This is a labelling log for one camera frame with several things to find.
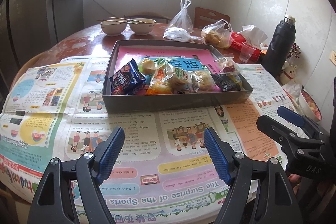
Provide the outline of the black snack packet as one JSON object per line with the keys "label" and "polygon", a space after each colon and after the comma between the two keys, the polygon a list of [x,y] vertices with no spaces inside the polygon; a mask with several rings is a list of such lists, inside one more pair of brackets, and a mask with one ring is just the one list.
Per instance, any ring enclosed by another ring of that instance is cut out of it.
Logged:
{"label": "black snack packet", "polygon": [[243,82],[237,73],[212,74],[211,77],[216,86],[223,92],[240,91],[243,88]]}

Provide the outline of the chopsticks on bowl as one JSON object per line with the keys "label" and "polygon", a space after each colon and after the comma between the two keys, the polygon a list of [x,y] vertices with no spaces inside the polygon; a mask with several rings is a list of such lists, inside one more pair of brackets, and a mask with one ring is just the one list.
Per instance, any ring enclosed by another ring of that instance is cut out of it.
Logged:
{"label": "chopsticks on bowl", "polygon": [[128,22],[133,22],[133,23],[143,23],[143,24],[149,24],[150,22],[144,21],[144,20],[137,20],[137,19],[126,19],[126,18],[120,18],[120,17],[114,17],[114,16],[110,16],[109,19],[111,20],[124,20],[124,21],[128,21]]}
{"label": "chopsticks on bowl", "polygon": [[140,22],[131,20],[118,20],[118,19],[96,19],[98,22],[116,22],[116,23],[126,23],[126,24],[140,24]]}

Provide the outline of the red package with tissue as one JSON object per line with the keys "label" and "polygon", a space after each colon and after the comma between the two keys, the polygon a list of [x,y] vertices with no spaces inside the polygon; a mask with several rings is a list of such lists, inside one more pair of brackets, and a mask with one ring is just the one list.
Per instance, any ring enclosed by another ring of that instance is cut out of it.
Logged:
{"label": "red package with tissue", "polygon": [[243,26],[241,31],[232,32],[230,49],[236,52],[241,52],[243,44],[246,43],[255,49],[250,60],[258,62],[263,58],[264,53],[268,48],[268,45],[265,43],[267,39],[267,34],[260,28],[254,25]]}

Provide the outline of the white cat figurine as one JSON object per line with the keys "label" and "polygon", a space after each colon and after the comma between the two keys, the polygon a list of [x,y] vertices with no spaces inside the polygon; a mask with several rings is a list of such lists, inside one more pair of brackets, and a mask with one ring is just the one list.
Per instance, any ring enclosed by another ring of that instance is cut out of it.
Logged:
{"label": "white cat figurine", "polygon": [[289,81],[293,80],[296,75],[297,65],[285,61],[282,71],[279,75],[279,80],[281,85],[287,84]]}

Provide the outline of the chopsticks on left bowl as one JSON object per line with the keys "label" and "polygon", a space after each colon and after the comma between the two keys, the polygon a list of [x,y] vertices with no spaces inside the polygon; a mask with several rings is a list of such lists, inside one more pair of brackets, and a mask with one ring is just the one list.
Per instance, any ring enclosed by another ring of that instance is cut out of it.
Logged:
{"label": "chopsticks on left bowl", "polygon": [[96,19],[98,22],[116,22],[116,23],[126,23],[126,24],[140,24],[140,22],[131,20],[118,20],[118,19]]}

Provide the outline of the clear plastic cup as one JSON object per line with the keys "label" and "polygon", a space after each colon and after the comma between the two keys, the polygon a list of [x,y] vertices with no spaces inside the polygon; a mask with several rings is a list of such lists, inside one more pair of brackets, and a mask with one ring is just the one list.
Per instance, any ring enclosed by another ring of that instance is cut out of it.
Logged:
{"label": "clear plastic cup", "polygon": [[253,47],[252,45],[250,45],[246,42],[242,42],[239,60],[242,61],[243,63],[248,63],[248,61],[252,57],[255,49],[256,48]]}

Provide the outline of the dark cardboard box tray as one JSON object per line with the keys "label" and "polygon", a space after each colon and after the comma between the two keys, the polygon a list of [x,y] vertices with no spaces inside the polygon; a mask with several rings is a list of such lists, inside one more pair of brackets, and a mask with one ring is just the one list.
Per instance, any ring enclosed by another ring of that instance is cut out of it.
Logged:
{"label": "dark cardboard box tray", "polygon": [[253,89],[225,72],[212,46],[167,40],[115,43],[102,90],[109,113],[162,111],[245,102]]}

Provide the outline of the red white snack bowl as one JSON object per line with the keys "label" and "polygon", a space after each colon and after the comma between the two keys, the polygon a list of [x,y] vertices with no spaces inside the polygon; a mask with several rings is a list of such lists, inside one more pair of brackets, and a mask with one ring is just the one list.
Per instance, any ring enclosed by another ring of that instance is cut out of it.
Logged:
{"label": "red white snack bowl", "polygon": [[311,95],[302,89],[300,91],[298,100],[301,111],[305,116],[309,117],[317,123],[322,121],[321,112]]}

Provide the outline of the black thermos bottle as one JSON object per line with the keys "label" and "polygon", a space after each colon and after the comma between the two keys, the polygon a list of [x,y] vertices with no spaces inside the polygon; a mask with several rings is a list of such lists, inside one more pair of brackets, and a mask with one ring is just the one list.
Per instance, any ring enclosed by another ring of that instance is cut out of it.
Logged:
{"label": "black thermos bottle", "polygon": [[276,26],[272,40],[261,62],[263,68],[276,78],[295,41],[295,18],[286,14]]}

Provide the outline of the clear knotted plastic bag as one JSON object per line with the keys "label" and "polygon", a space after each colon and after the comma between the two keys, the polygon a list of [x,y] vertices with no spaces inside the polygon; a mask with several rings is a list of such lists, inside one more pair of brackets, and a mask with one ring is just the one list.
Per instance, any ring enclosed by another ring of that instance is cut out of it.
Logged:
{"label": "clear knotted plastic bag", "polygon": [[197,44],[205,44],[205,39],[200,36],[193,36],[193,22],[188,14],[188,7],[191,0],[180,1],[180,11],[171,20],[166,27],[163,38],[179,42],[191,42]]}

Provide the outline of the clear cookie pack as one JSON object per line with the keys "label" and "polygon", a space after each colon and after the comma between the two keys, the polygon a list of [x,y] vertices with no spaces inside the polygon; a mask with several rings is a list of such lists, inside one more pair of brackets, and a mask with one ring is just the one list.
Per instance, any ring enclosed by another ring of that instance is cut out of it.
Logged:
{"label": "clear cookie pack", "polygon": [[168,63],[165,81],[168,82],[175,93],[194,93],[192,75],[179,67]]}

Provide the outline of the orange cracker pack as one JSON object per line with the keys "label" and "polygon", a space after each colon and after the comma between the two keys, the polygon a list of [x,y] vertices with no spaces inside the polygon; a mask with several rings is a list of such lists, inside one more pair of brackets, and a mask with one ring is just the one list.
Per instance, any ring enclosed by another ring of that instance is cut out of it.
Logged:
{"label": "orange cracker pack", "polygon": [[168,82],[165,81],[166,70],[165,65],[159,67],[153,74],[149,87],[146,91],[147,95],[172,94],[173,90]]}

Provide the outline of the clear red candy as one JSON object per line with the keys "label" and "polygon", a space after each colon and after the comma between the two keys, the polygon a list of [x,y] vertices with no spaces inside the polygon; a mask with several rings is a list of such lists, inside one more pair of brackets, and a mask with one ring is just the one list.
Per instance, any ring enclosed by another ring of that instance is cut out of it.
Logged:
{"label": "clear red candy", "polygon": [[214,62],[220,69],[220,73],[239,73],[239,67],[234,62],[233,53],[223,55],[222,57],[217,58]]}

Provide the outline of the blue Oreo pack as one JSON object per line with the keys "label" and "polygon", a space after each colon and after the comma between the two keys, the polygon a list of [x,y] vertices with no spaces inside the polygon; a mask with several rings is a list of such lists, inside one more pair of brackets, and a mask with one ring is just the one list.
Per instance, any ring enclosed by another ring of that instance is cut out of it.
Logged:
{"label": "blue Oreo pack", "polygon": [[112,96],[136,95],[146,86],[146,77],[139,71],[134,59],[131,59],[123,67],[109,78]]}

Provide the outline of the green pastry snack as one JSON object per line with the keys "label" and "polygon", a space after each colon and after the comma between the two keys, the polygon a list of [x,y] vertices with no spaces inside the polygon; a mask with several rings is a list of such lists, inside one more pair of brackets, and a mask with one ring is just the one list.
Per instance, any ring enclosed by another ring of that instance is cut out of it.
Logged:
{"label": "green pastry snack", "polygon": [[163,77],[168,68],[167,59],[159,57],[156,59],[144,58],[139,64],[139,71],[144,75]]}

